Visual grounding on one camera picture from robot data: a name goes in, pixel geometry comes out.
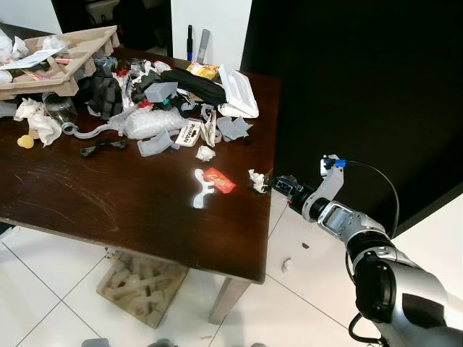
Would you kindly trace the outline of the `yellow snack packet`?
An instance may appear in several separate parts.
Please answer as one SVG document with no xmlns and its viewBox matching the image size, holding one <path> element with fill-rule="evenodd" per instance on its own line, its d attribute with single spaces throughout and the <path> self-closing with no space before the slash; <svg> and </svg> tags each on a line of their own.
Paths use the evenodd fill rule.
<svg viewBox="0 0 463 347">
<path fill-rule="evenodd" d="M 219 67 L 215 65 L 202 65 L 194 61 L 186 67 L 186 70 L 195 76 L 214 80 L 215 76 L 218 76 Z"/>
</svg>

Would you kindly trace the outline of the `grey moulded plastic part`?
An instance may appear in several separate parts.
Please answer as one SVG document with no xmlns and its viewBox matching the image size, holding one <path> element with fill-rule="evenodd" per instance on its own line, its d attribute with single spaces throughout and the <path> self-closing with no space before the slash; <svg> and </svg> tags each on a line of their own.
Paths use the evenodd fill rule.
<svg viewBox="0 0 463 347">
<path fill-rule="evenodd" d="M 143 158 L 148 158 L 148 156 L 156 155 L 156 153 L 162 153 L 165 149 L 169 147 L 177 149 L 179 145 L 175 143 L 172 136 L 177 136 L 179 130 L 165 130 L 165 132 L 159 132 L 158 135 L 153 136 L 148 140 L 138 141 L 137 148 L 140 152 L 140 155 Z"/>
</svg>

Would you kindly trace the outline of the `grey flat plastic piece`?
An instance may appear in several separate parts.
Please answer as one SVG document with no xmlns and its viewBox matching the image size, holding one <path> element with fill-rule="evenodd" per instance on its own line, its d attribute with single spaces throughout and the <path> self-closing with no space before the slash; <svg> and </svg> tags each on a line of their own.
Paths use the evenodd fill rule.
<svg viewBox="0 0 463 347">
<path fill-rule="evenodd" d="M 234 118 L 234 116 L 222 116 L 216 120 L 216 125 L 224 141 L 246 137 L 248 129 L 252 126 L 245 122 L 244 118 Z"/>
</svg>

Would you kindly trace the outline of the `white crumpled plastic bag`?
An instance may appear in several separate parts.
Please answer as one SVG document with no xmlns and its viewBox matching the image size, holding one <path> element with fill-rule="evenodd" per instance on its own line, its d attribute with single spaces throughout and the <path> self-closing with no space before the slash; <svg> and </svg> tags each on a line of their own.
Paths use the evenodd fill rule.
<svg viewBox="0 0 463 347">
<path fill-rule="evenodd" d="M 29 56 L 29 49 L 20 37 L 9 37 L 0 30 L 0 67 Z"/>
</svg>

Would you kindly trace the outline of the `small white paper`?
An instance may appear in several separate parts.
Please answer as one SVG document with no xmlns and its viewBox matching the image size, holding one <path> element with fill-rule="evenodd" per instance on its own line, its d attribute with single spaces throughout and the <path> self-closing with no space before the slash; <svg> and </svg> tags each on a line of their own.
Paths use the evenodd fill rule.
<svg viewBox="0 0 463 347">
<path fill-rule="evenodd" d="M 255 169 L 248 169 L 248 176 L 252 182 L 252 188 L 259 192 L 259 194 L 265 194 L 267 192 L 267 179 L 266 175 L 255 171 Z"/>
</svg>

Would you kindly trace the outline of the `grey curved plastic piece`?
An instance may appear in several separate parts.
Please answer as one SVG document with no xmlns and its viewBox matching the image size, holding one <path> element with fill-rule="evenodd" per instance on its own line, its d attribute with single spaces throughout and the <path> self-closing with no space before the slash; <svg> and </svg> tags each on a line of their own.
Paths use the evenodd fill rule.
<svg viewBox="0 0 463 347">
<path fill-rule="evenodd" d="M 120 128 L 114 126 L 113 124 L 102 124 L 93 130 L 89 130 L 89 132 L 80 132 L 78 126 L 74 123 L 67 122 L 61 125 L 61 132 L 63 134 L 70 135 L 82 140 L 92 139 L 93 137 L 102 134 L 106 130 L 116 130 L 117 132 L 120 132 Z"/>
</svg>

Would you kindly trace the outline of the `red snack wrapper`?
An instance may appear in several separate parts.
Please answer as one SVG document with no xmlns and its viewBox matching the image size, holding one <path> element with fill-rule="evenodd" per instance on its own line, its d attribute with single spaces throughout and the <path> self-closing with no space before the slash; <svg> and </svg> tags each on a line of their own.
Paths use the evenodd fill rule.
<svg viewBox="0 0 463 347">
<path fill-rule="evenodd" d="M 212 182 L 213 186 L 222 194 L 229 194 L 234 191 L 236 184 L 215 168 L 209 168 L 204 171 L 204 179 Z"/>
</svg>

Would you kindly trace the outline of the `clear bubble wrap bag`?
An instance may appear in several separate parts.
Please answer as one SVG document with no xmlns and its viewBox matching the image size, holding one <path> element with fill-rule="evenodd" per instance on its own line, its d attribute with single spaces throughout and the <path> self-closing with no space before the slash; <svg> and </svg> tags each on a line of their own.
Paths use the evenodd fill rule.
<svg viewBox="0 0 463 347">
<path fill-rule="evenodd" d="M 162 132 L 181 129 L 186 122 L 176 110 L 163 111 L 142 107 L 113 116 L 107 124 L 112 126 L 120 136 L 143 140 Z"/>
</svg>

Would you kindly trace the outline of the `white printed card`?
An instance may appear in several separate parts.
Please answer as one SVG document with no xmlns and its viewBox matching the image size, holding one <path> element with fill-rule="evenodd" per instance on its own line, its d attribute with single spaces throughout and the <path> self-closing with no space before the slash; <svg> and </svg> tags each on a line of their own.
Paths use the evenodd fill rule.
<svg viewBox="0 0 463 347">
<path fill-rule="evenodd" d="M 177 147 L 192 147 L 200 139 L 200 132 L 204 123 L 198 120 L 187 120 L 179 130 L 174 143 Z"/>
</svg>

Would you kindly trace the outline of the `black fabric pouch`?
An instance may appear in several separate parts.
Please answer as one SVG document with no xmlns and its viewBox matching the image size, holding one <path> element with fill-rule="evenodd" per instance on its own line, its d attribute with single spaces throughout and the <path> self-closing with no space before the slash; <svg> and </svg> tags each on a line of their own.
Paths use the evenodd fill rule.
<svg viewBox="0 0 463 347">
<path fill-rule="evenodd" d="M 171 69 L 160 73 L 162 82 L 176 82 L 179 89 L 196 95 L 208 105 L 222 105 L 227 103 L 225 89 L 212 80 L 196 76 L 185 69 Z"/>
</svg>

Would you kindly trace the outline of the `white Y-shaped plastic piece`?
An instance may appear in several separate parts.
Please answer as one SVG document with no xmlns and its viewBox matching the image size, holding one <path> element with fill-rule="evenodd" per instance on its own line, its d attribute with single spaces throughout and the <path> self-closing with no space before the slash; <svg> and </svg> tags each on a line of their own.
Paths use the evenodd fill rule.
<svg viewBox="0 0 463 347">
<path fill-rule="evenodd" d="M 208 181 L 205 178 L 205 172 L 201 168 L 196 168 L 194 177 L 200 185 L 200 191 L 192 199 L 192 207 L 196 209 L 203 209 L 205 206 L 205 196 L 214 194 L 215 182 Z"/>
</svg>

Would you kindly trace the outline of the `white plastic clamshell box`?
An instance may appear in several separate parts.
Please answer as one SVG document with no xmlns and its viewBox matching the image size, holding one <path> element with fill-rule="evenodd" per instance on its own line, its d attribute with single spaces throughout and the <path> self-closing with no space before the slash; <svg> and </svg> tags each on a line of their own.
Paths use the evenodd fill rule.
<svg viewBox="0 0 463 347">
<path fill-rule="evenodd" d="M 218 106 L 219 112 L 234 118 L 258 118 L 257 100 L 248 76 L 224 65 L 219 66 L 218 72 L 226 97 L 226 102 Z"/>
</svg>

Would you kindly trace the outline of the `grey plastic box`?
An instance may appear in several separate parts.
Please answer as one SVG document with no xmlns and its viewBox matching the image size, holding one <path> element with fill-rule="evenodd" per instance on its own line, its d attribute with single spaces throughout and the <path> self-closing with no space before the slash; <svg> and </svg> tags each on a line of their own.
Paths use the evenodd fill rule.
<svg viewBox="0 0 463 347">
<path fill-rule="evenodd" d="M 150 103 L 164 103 L 177 93 L 178 83 L 176 82 L 155 82 L 145 89 L 145 98 Z"/>
</svg>

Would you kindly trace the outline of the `white paper ball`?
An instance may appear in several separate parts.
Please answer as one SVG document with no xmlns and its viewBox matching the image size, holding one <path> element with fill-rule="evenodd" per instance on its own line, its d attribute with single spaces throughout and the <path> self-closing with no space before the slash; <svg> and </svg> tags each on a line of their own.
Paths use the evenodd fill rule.
<svg viewBox="0 0 463 347">
<path fill-rule="evenodd" d="M 215 158 L 215 156 L 216 153 L 210 147 L 201 145 L 196 151 L 195 158 L 202 162 L 208 162 Z"/>
</svg>

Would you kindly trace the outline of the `dark wooden table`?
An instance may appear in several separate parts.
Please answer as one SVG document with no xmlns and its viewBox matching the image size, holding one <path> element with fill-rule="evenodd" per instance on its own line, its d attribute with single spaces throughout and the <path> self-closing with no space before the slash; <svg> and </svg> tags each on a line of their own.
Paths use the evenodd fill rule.
<svg viewBox="0 0 463 347">
<path fill-rule="evenodd" d="M 272 171 L 282 83 L 254 73 L 248 79 L 259 117 L 246 137 L 220 142 L 208 162 L 193 147 L 143 158 L 136 142 L 83 158 L 90 141 L 70 136 L 24 149 L 17 139 L 27 124 L 0 119 L 0 221 L 222 275 L 208 317 L 218 324 L 246 288 L 266 278 L 271 196 L 252 188 L 248 169 Z M 196 168 L 218 169 L 234 191 L 215 188 L 203 209 L 192 207 Z"/>
</svg>

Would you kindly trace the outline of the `black foam block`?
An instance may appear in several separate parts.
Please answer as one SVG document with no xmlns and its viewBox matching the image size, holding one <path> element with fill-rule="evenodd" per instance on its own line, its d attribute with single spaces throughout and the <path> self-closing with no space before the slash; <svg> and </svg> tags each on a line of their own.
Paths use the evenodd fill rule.
<svg viewBox="0 0 463 347">
<path fill-rule="evenodd" d="M 123 112 L 122 87 L 111 72 L 101 72 L 78 82 L 75 103 L 89 106 L 93 115 L 109 120 Z"/>
</svg>

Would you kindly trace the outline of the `black plastic glasses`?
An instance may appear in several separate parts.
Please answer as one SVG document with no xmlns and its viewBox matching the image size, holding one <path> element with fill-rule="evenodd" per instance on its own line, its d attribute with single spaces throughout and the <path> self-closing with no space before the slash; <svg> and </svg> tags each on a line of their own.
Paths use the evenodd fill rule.
<svg viewBox="0 0 463 347">
<path fill-rule="evenodd" d="M 112 147 L 118 149 L 125 149 L 128 146 L 126 139 L 116 141 L 96 140 L 90 147 L 80 149 L 80 155 L 83 158 L 89 158 L 93 153 L 98 152 L 102 148 Z"/>
</svg>

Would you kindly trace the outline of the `grey marker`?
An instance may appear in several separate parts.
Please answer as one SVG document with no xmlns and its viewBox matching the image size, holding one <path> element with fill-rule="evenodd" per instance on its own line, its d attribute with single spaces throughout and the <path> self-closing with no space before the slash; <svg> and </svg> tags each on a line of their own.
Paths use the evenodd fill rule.
<svg viewBox="0 0 463 347">
<path fill-rule="evenodd" d="M 211 40 L 211 31 L 208 29 L 202 29 L 198 49 L 196 50 L 195 58 L 196 63 L 199 65 L 205 65 L 205 57 L 208 52 L 208 44 Z"/>
</svg>

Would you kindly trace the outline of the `beige pulp tray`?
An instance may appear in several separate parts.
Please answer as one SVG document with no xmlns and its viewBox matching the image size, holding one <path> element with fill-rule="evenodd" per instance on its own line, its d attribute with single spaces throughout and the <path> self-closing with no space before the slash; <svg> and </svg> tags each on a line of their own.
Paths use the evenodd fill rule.
<svg viewBox="0 0 463 347">
<path fill-rule="evenodd" d="M 115 26 L 64 33 L 59 39 L 67 44 L 69 63 L 59 63 L 55 57 L 42 53 L 48 67 L 39 72 L 27 72 L 25 67 L 13 69 L 11 82 L 0 83 L 0 101 L 46 92 L 65 97 L 76 95 L 79 80 L 95 73 L 95 59 L 111 55 L 120 46 Z"/>
</svg>

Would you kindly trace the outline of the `beige pulp packaging insert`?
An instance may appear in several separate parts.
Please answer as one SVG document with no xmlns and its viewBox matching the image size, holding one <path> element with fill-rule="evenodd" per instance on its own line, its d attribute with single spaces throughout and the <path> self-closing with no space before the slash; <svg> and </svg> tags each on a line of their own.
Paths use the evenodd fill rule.
<svg viewBox="0 0 463 347">
<path fill-rule="evenodd" d="M 96 293 L 143 324 L 159 327 L 190 269 L 129 252 L 114 252 L 109 258 L 112 267 Z"/>
</svg>

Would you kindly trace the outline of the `white crumpled tissue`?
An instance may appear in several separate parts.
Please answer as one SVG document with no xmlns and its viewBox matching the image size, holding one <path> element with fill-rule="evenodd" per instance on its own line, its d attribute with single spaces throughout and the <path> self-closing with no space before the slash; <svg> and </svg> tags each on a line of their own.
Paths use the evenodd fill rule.
<svg viewBox="0 0 463 347">
<path fill-rule="evenodd" d="M 59 139 L 63 132 L 59 122 L 46 115 L 44 103 L 29 98 L 22 100 L 13 118 L 17 121 L 26 120 L 29 130 L 36 132 L 44 147 Z"/>
</svg>

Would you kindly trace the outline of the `clear glass jar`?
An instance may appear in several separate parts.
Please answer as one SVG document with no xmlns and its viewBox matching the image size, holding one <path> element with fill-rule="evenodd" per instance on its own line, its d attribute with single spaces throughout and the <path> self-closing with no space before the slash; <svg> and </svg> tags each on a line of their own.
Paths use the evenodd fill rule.
<svg viewBox="0 0 463 347">
<path fill-rule="evenodd" d="M 59 122 L 61 126 L 66 123 L 76 122 L 78 112 L 70 97 L 60 96 L 54 92 L 46 92 L 42 95 L 42 102 L 46 109 L 46 115 Z"/>
</svg>

